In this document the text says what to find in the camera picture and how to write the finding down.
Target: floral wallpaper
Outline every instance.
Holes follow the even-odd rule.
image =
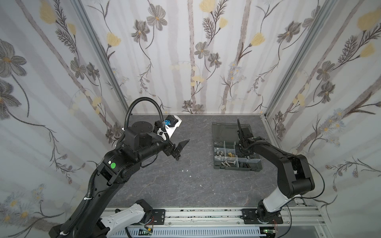
[[[322,173],[326,189],[309,202],[337,238],[380,232],[380,56],[380,3],[338,1],[267,115],[283,149],[304,154]],[[321,192],[322,180],[313,174],[316,189],[305,196]],[[358,229],[365,224],[369,229]]]
[[[0,229],[48,237],[83,198],[124,112],[69,1],[2,1],[0,21]]]
[[[324,1],[82,3],[127,102],[199,114],[265,113]]]

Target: yellow flower print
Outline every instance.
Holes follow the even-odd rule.
[[[205,79],[203,77],[201,77],[201,76],[193,76],[192,79],[193,79],[193,81],[197,81],[197,82],[200,82],[200,83],[205,81]]]
[[[28,212],[23,212],[22,214],[21,214],[21,218],[26,218],[28,216]]]
[[[75,25],[73,25],[71,23],[68,23],[67,27],[69,28],[69,31],[70,31],[71,34],[76,35],[77,29],[75,28]]]
[[[200,9],[203,12],[210,13],[214,10],[215,4],[216,4],[215,0],[203,0],[200,3]]]
[[[102,98],[101,97],[96,97],[96,98],[94,98],[94,100],[93,100],[93,107],[96,107],[99,103],[101,103],[101,101],[102,101]]]
[[[376,24],[381,18],[381,8],[376,11],[371,11],[367,14],[362,15],[357,21],[357,27],[360,30],[370,30],[374,24]]]
[[[107,33],[107,43],[110,46],[118,46],[120,44],[120,41],[121,41],[121,39],[118,38],[113,33],[111,33],[111,32]]]
[[[305,102],[304,102],[304,96],[303,96],[303,94],[299,93],[297,98],[294,98],[292,100],[292,103],[296,104],[298,101],[299,101],[300,106],[304,106]]]
[[[13,200],[12,202],[11,202],[11,208],[13,208],[14,206],[16,206],[16,204],[17,204],[17,200]]]
[[[361,51],[360,57],[368,57],[375,53],[375,47],[373,46],[373,43],[368,43],[367,46]]]
[[[219,20],[219,27],[224,28],[227,25],[227,20],[225,18],[221,18]]]
[[[56,14],[47,1],[41,1],[40,18],[45,23],[53,24],[56,22]]]
[[[251,46],[257,46],[262,44],[265,41],[265,38],[262,33],[258,32],[255,34],[254,38],[251,40],[250,45]]]

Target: gray flower print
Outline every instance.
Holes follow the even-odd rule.
[[[320,6],[317,6],[317,8],[315,8],[312,13],[311,13],[311,16],[312,18],[306,18],[304,19],[304,22],[302,24],[302,27],[306,28],[306,27],[310,27],[312,25],[312,23],[314,22],[316,16],[317,16],[317,13],[319,12],[320,10]]]
[[[192,108],[193,103],[190,100],[184,101],[184,106],[182,108]]]
[[[322,91],[317,95],[318,97],[323,97],[322,103],[331,101],[330,93],[333,93],[335,89],[335,84],[332,84],[330,81],[322,85]]]
[[[196,104],[194,106],[194,109],[193,109],[194,113],[203,113],[204,111],[205,111],[204,110],[204,105]]]
[[[323,79],[323,81],[327,81],[328,79],[330,79],[330,75],[329,75],[329,72],[331,72],[333,70],[333,68],[335,67],[335,64],[331,64],[331,61],[328,60],[328,61],[325,61],[323,64],[322,64],[322,67],[321,69],[318,69],[316,72],[319,74],[316,79],[317,80],[321,80]]]
[[[206,48],[208,47],[207,46],[207,42],[199,42],[197,43],[196,45],[196,49],[197,51],[194,53],[195,55],[199,55],[199,59],[202,59],[204,56],[208,56],[209,55],[209,50],[207,50]]]
[[[25,76],[26,71],[20,66],[23,64],[26,64],[26,60],[14,55],[13,46],[0,40],[0,77],[9,77],[12,71],[18,76]]]
[[[211,53],[208,58],[208,61],[210,61],[209,67],[212,67],[213,65],[216,65],[217,68],[220,67],[222,62],[218,60],[219,58],[220,56],[218,56],[218,53]]]
[[[147,23],[145,21],[137,21],[135,20],[134,29],[136,30],[135,33],[131,33],[131,36],[134,38],[135,42],[139,42],[140,38],[143,39],[143,41],[147,41],[147,34],[149,33],[149,28],[147,26]]]
[[[279,123],[277,125],[277,133],[279,134],[279,137],[282,137],[283,133],[285,133],[285,132],[286,132],[285,126],[282,123]]]
[[[96,77],[99,77],[99,69],[94,69],[94,65],[91,62],[89,62],[86,68],[89,76],[92,76],[95,81]]]
[[[75,77],[81,77],[81,79],[85,78],[84,73],[86,73],[86,67],[84,65],[79,66],[79,62],[77,57],[74,57],[74,60],[70,61],[70,68],[75,72]]]
[[[168,24],[167,21],[164,19],[165,11],[160,5],[156,5],[156,8],[155,8],[155,6],[152,3],[150,3],[148,11],[152,15],[147,17],[148,25],[150,26],[156,25],[156,28],[158,30],[162,30],[163,29],[162,25],[166,26]]]
[[[122,127],[119,125],[117,121],[115,122],[114,128],[112,130],[114,131],[116,137],[122,134]]]
[[[12,84],[0,79],[0,120],[9,118],[8,107],[18,107],[21,103],[11,95]]]
[[[114,136],[114,132],[112,129],[107,129],[106,138],[109,139],[109,144],[112,142],[112,137]]]
[[[286,40],[287,42],[290,42],[293,35],[296,35],[300,31],[300,22],[294,22],[292,21],[288,27],[286,27],[286,32],[283,34],[278,35],[278,43],[282,42],[283,40]]]

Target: black mounting plate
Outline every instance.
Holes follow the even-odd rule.
[[[245,224],[263,224],[258,221],[257,216],[255,214],[256,210],[257,209],[242,209],[241,210],[242,211],[241,218],[243,219]],[[283,219],[282,217],[279,217],[279,215],[280,215],[280,212],[277,212],[273,219],[276,221],[276,223],[283,224]]]
[[[165,209],[153,209],[152,217],[154,218],[154,225],[164,225]]]

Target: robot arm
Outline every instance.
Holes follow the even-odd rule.
[[[176,118],[169,115],[166,120]],[[176,128],[178,121],[167,124],[168,128]],[[88,193],[70,218],[49,231],[51,238],[106,238],[134,223],[146,224],[152,219],[152,207],[144,200],[137,201],[130,208],[112,216],[100,217],[112,197],[123,187],[130,177],[141,168],[141,162],[163,151],[176,160],[189,140],[176,145],[170,140],[163,142],[158,135],[162,122],[155,126],[138,121],[125,128],[125,138],[118,150],[105,154],[103,161],[93,172]]]
[[[239,150],[246,156],[257,153],[278,168],[278,187],[258,203],[257,218],[262,223],[270,222],[281,208],[292,198],[301,196],[315,188],[311,170],[303,155],[293,155],[271,145],[265,139],[254,137],[248,128],[241,128],[239,119]]]

